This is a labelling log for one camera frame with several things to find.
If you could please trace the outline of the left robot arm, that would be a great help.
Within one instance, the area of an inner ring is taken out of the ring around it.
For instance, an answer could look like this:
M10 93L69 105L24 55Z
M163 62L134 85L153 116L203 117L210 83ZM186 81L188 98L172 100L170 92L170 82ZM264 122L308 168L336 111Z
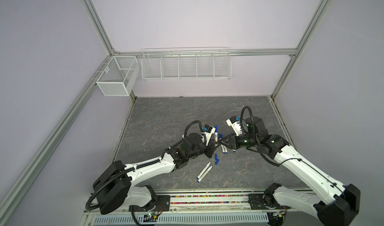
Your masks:
M85 209L99 209L102 215L106 215L127 203L148 211L155 206L158 197L151 186L139 187L140 183L181 169L189 160L201 155L211 158L217 146L218 143L210 137L191 133L163 150L159 157L135 164L115 161L94 182L94 192L86 202Z

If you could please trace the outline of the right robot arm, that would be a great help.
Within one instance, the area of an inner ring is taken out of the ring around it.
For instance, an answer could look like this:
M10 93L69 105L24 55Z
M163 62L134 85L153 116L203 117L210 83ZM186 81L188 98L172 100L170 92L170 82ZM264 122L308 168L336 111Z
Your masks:
M273 183L266 188L259 204L269 209L286 206L305 212L324 226L349 226L358 215L361 191L324 173L280 135L269 134L261 118L243 120L232 116L226 123L234 134L221 139L224 146L235 150L246 147L261 154L270 164L287 168L314 192L309 195Z

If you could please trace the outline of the white mesh box basket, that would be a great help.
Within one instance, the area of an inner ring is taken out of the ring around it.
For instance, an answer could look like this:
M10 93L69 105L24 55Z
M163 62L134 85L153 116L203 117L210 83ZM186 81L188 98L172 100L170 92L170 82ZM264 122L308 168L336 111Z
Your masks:
M135 56L113 56L97 79L104 96L129 96L140 72Z

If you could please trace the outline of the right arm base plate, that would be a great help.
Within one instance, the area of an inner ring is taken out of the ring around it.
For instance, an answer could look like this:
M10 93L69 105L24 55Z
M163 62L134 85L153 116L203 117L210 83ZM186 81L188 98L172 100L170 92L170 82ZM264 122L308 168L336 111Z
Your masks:
M282 206L270 195L264 194L249 194L248 203L252 210L283 210L291 209L288 206Z

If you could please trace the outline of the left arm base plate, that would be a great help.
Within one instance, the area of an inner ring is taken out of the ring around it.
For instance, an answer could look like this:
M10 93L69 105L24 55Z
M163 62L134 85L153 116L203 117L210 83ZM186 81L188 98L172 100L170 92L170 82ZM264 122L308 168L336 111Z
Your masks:
M152 199L143 207L132 206L134 212L168 212L171 205L171 196L170 195L159 195Z

